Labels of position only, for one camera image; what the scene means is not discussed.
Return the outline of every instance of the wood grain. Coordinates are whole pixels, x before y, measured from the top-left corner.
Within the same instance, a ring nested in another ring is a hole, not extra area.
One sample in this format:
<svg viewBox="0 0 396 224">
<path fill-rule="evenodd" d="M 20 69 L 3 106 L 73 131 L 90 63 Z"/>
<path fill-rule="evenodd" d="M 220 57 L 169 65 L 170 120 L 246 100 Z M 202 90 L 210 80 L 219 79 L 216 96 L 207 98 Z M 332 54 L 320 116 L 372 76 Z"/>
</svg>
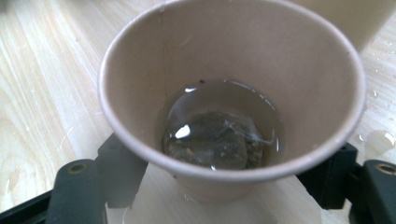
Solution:
<svg viewBox="0 0 396 224">
<path fill-rule="evenodd" d="M 64 164 L 96 157 L 96 149 L 112 133 L 97 97 L 100 62 L 125 24 L 161 2 L 0 0 L 0 212 L 52 189 L 56 172 Z M 367 106 L 349 138 L 360 150 L 359 162 L 396 163 L 395 52 L 393 15 L 361 52 Z M 210 209 L 204 204 L 186 205 L 186 196 L 169 177 L 150 165 L 134 209 L 113 211 L 111 216 L 135 223 L 235 223 L 220 215 L 230 214 L 228 218 L 234 216 L 236 221 L 244 216 L 236 211 L 243 213 L 244 206 L 253 206 L 249 210 L 252 223 L 263 214 L 270 217 L 268 223 L 347 223 L 347 207 L 320 210 L 292 177 L 258 189 L 261 201 L 250 197 Z M 268 192 L 274 203 L 263 201 L 271 201 Z"/>
</svg>

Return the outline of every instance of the light wood surface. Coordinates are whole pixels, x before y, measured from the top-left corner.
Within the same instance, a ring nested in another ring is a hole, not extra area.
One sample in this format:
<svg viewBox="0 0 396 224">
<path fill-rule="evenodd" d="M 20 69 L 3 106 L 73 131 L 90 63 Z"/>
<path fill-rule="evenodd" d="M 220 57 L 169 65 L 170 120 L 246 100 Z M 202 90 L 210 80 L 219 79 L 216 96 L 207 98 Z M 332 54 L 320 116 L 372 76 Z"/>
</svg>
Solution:
<svg viewBox="0 0 396 224">
<path fill-rule="evenodd" d="M 97 96 L 100 62 L 125 24 L 161 2 L 0 0 L 0 212 L 52 189 L 66 163 L 96 157 L 112 133 Z M 396 14 L 361 58 L 367 106 L 349 142 L 359 162 L 396 163 Z M 295 177 L 238 202 L 201 204 L 150 165 L 133 209 L 109 216 L 112 223 L 347 223 L 347 208 L 320 210 Z"/>
</svg>

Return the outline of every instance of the water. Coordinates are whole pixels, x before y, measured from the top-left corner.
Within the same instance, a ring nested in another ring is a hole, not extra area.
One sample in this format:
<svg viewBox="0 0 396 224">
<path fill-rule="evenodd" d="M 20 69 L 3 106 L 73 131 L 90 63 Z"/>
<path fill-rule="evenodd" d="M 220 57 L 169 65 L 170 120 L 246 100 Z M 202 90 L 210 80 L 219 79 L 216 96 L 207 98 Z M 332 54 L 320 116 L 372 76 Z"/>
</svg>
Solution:
<svg viewBox="0 0 396 224">
<path fill-rule="evenodd" d="M 200 80 L 173 102 L 163 152 L 216 170 L 253 169 L 276 163 L 283 122 L 269 99 L 244 83 Z"/>
</svg>

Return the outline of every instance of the black plastic holder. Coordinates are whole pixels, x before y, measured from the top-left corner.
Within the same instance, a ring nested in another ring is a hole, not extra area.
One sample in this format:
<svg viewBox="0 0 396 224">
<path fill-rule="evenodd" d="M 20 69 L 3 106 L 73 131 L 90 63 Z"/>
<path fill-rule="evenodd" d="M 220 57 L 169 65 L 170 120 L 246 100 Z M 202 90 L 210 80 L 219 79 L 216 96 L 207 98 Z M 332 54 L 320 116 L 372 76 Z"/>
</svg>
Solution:
<svg viewBox="0 0 396 224">
<path fill-rule="evenodd" d="M 352 224 L 396 224 L 396 165 L 356 163 L 358 150 L 346 143 L 313 169 L 297 175 L 323 209 L 342 209 L 351 201 Z M 132 206 L 148 163 L 112 134 L 95 161 L 62 167 L 54 189 L 0 214 L 0 223 L 107 223 L 109 208 Z"/>
</svg>

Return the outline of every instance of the cup rim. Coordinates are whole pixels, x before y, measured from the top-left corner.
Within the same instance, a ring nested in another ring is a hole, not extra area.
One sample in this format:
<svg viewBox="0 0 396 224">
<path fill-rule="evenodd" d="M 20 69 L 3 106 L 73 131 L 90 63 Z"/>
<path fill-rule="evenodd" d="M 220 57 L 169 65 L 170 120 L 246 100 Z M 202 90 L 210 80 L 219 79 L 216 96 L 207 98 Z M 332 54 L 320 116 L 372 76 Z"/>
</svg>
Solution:
<svg viewBox="0 0 396 224">
<path fill-rule="evenodd" d="M 176 4 L 181 0 L 170 0 L 165 4 L 167 6 Z M 182 0 L 183 2 L 193 2 L 196 0 Z M 173 175 L 180 175 L 187 178 L 201 179 L 206 181 L 214 182 L 225 182 L 225 183 L 258 183 L 262 181 L 269 181 L 279 179 L 288 175 L 297 175 L 306 171 L 322 161 L 328 159 L 333 153 L 336 152 L 341 146 L 347 141 L 348 137 L 352 134 L 355 128 L 359 124 L 363 108 L 366 99 L 366 81 L 364 75 L 364 69 L 361 63 L 361 58 L 359 53 L 352 46 L 350 41 L 338 30 L 333 24 L 326 21 L 320 17 L 315 12 L 312 12 L 304 7 L 300 7 L 294 3 L 286 1 L 276 1 L 276 0 L 266 0 L 265 2 L 271 4 L 278 4 L 282 7 L 286 7 L 290 10 L 294 10 L 306 17 L 309 17 L 314 22 L 320 23 L 321 26 L 327 28 L 331 33 L 333 33 L 340 41 L 340 45 L 344 47 L 349 52 L 350 60 L 353 62 L 353 67 L 355 70 L 355 79 L 357 81 L 357 88 L 353 95 L 353 106 L 350 111 L 348 111 L 345 121 L 340 126 L 340 128 L 328 138 L 323 144 L 317 147 L 317 149 L 304 154 L 301 157 L 292 159 L 290 161 L 285 161 L 280 164 L 262 167 L 252 170 L 217 170 L 216 172 L 207 169 L 205 167 L 200 167 L 185 162 L 177 161 L 172 159 L 160 151 L 155 150 L 152 147 L 141 142 L 139 139 L 135 138 L 132 134 L 127 131 L 127 128 L 122 124 L 122 122 L 116 116 L 115 111 L 111 107 L 111 103 L 107 98 L 108 89 L 106 87 L 106 79 L 110 76 L 107 66 L 107 61 L 112 58 L 112 55 L 116 54 L 116 46 L 122 40 L 123 35 L 128 33 L 134 28 L 134 24 L 142 19 L 143 17 L 160 10 L 164 7 L 164 4 L 159 4 L 157 6 L 151 7 L 144 11 L 132 21 L 130 21 L 115 37 L 111 42 L 109 48 L 106 51 L 105 57 L 102 61 L 99 73 L 99 99 L 101 107 L 106 115 L 107 120 L 113 127 L 116 136 L 127 146 L 133 153 L 144 159 L 145 161 L 152 162 L 153 164 L 162 167 L 163 169 L 169 171 Z"/>
</svg>

